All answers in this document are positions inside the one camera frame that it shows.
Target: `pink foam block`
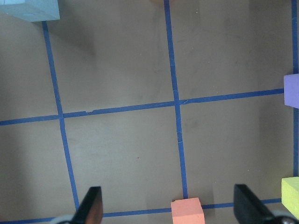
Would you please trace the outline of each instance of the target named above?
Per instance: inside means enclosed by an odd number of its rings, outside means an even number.
[[[172,202],[171,213],[173,224],[205,224],[204,211],[197,197]]]

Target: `yellow foam block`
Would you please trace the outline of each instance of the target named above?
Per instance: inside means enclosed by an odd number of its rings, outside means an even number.
[[[289,177],[281,180],[281,202],[299,219],[299,177]]]

